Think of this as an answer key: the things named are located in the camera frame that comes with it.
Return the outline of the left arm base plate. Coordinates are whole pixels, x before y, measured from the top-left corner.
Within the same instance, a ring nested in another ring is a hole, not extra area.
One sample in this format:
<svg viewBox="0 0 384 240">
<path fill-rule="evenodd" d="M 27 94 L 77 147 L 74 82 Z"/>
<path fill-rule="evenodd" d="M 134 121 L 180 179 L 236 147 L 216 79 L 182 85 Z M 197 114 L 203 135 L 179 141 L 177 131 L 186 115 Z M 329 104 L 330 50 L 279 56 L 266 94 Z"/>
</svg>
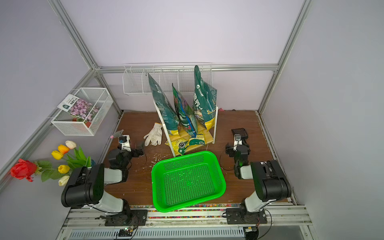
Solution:
<svg viewBox="0 0 384 240">
<path fill-rule="evenodd" d="M 144 226 L 148 217 L 147 210 L 129 210 L 105 216 L 106 227 Z"/>
</svg>

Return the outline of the dark green fertilizer bag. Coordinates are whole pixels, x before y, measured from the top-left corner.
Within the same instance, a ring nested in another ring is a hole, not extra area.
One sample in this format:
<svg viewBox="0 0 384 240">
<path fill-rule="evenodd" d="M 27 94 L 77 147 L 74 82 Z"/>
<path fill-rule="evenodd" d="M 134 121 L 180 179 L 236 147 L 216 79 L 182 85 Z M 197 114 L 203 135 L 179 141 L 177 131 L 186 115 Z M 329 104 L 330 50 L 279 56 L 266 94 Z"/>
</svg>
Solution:
<svg viewBox="0 0 384 240">
<path fill-rule="evenodd" d="M 194 67 L 194 80 L 194 114 L 199 123 L 209 131 L 214 127 L 216 120 L 217 89 L 203 80 L 201 71 L 197 65 Z"/>
<path fill-rule="evenodd" d="M 172 136 L 179 135 L 180 121 L 177 113 L 171 106 L 170 101 L 164 94 L 160 85 L 150 74 L 148 74 L 148 79 L 154 102 L 162 115 L 167 132 Z"/>
</svg>

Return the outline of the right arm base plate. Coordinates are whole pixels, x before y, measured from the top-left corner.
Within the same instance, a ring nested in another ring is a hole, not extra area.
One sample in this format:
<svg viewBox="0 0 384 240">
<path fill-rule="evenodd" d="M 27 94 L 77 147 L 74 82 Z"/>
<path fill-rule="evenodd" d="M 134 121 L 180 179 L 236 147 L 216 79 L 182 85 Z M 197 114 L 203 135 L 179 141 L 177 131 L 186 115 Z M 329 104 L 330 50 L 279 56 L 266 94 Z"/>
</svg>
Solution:
<svg viewBox="0 0 384 240">
<path fill-rule="evenodd" d="M 247 212 L 240 208 L 229 208 L 223 214 L 229 225 L 242 225 L 242 224 L 267 224 L 267 216 L 264 211 L 261 212 Z"/>
</svg>

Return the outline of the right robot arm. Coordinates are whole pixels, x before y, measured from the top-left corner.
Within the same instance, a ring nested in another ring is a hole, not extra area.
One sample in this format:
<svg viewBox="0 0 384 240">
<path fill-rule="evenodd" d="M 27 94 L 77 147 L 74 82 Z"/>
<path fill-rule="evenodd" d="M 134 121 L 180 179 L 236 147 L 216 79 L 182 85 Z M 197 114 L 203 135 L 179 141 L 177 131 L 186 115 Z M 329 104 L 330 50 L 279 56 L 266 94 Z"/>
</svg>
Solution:
<svg viewBox="0 0 384 240">
<path fill-rule="evenodd" d="M 226 145 L 225 152 L 234 159 L 235 176 L 254 183 L 254 192 L 242 203 L 245 213 L 259 213 L 267 205 L 291 197 L 291 184 L 278 161 L 249 162 L 250 148 L 239 142 Z"/>
</svg>

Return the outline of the blue green soil bag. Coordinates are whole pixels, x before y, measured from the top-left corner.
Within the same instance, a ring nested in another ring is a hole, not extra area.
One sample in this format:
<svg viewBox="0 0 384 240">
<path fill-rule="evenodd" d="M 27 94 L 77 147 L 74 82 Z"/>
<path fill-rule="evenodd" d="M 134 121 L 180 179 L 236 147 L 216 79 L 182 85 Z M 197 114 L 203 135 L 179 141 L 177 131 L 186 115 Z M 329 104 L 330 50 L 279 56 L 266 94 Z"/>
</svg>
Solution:
<svg viewBox="0 0 384 240">
<path fill-rule="evenodd" d="M 184 130 L 191 136 L 198 134 L 198 124 L 193 109 L 189 106 L 183 95 L 172 85 L 174 105 L 180 123 Z"/>
</svg>

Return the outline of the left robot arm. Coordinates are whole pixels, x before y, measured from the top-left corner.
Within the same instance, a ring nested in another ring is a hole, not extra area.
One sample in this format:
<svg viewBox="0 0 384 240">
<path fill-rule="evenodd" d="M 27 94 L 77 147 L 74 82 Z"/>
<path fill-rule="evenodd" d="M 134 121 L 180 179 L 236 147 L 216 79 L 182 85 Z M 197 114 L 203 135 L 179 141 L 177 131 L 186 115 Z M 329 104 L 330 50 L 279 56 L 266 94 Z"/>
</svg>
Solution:
<svg viewBox="0 0 384 240">
<path fill-rule="evenodd" d="M 128 202 L 107 193 L 105 186 L 126 182 L 132 159 L 144 154 L 143 147 L 130 151 L 114 149 L 109 153 L 109 168 L 103 163 L 89 168 L 76 168 L 63 190 L 62 205 L 78 209 L 88 206 L 106 214 L 128 215 L 130 213 Z"/>
</svg>

